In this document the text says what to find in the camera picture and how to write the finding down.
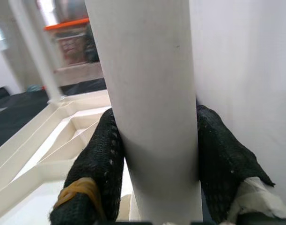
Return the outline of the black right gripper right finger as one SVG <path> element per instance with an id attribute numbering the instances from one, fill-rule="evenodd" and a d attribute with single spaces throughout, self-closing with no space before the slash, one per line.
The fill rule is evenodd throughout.
<path id="1" fill-rule="evenodd" d="M 258 178 L 273 187 L 256 155 L 241 144 L 212 109 L 197 106 L 199 179 L 212 220 L 229 221 L 230 208 L 239 186 Z"/>

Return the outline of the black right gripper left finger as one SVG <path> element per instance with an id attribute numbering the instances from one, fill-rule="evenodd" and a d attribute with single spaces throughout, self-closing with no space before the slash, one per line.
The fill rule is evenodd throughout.
<path id="1" fill-rule="evenodd" d="M 106 110 L 68 172 L 50 213 L 52 225 L 95 225 L 119 213 L 124 146 L 113 110 Z"/>

